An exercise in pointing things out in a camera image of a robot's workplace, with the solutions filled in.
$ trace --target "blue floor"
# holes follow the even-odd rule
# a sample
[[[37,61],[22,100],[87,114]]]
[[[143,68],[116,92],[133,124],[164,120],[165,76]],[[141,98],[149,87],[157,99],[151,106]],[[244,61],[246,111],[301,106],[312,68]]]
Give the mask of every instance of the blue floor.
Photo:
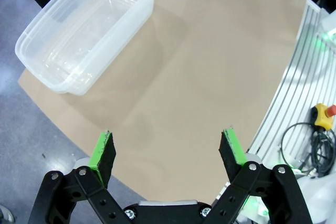
[[[40,11],[33,0],[0,0],[0,204],[26,224],[46,172],[68,173],[86,157],[42,113],[18,85],[24,66],[15,43]],[[143,199],[115,178],[109,191],[121,207]],[[88,203],[75,208],[71,223],[101,223]]]

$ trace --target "cardboard sheet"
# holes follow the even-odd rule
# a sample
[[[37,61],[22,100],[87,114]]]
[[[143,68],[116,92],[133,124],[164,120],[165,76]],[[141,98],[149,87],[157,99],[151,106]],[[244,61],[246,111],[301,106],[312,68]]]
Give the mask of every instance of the cardboard sheet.
[[[27,70],[19,83],[88,155],[111,130],[113,175],[146,199],[211,203],[227,181],[221,131],[234,127],[250,146],[305,2],[155,0],[153,15],[86,95],[53,93]]]

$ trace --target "bolt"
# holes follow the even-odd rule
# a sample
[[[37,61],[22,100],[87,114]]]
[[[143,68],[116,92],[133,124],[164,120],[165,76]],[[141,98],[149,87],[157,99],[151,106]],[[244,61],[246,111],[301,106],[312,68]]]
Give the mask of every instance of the bolt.
[[[126,210],[125,214],[128,216],[128,218],[130,218],[131,220],[133,220],[135,218],[135,212],[132,210]]]
[[[55,180],[56,178],[58,178],[58,173],[53,173],[51,176],[51,179]]]
[[[257,166],[255,164],[250,164],[248,168],[250,168],[250,170],[256,170]]]
[[[211,211],[211,208],[209,207],[204,208],[201,212],[202,217],[205,218],[209,214],[210,211]]]
[[[286,172],[286,170],[283,167],[279,167],[278,172],[284,174]]]
[[[86,174],[86,169],[81,169],[81,170],[79,170],[79,175],[80,176],[83,176],[83,175],[85,175]]]

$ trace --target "translucent storage box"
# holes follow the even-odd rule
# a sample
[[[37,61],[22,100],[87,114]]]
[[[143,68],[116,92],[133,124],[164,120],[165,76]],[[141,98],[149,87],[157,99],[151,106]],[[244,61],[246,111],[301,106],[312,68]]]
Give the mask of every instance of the translucent storage box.
[[[15,53],[57,93],[85,94],[153,12],[154,0],[51,0]]]

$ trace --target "green tape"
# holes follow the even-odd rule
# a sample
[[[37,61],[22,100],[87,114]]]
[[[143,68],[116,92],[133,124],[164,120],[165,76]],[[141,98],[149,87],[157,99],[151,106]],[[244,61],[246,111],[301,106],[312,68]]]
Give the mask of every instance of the green tape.
[[[224,129],[223,130],[225,137],[228,140],[228,143],[231,147],[233,155],[235,156],[236,163],[238,165],[244,165],[247,162],[247,158],[245,156],[245,152],[241,147],[236,134],[233,129]]]
[[[110,134],[111,133],[109,131],[100,134],[100,137],[98,139],[98,142],[95,146],[95,149],[92,153],[92,156],[91,156],[89,164],[88,164],[88,166],[91,168],[91,170],[96,172],[96,174],[99,177],[99,180],[102,183],[103,183],[103,180],[101,178],[101,175],[100,175],[100,172],[99,172],[99,169],[98,169],[98,165],[99,165],[99,162],[101,160],[101,155],[104,153],[105,146],[106,146],[107,140],[109,139]]]

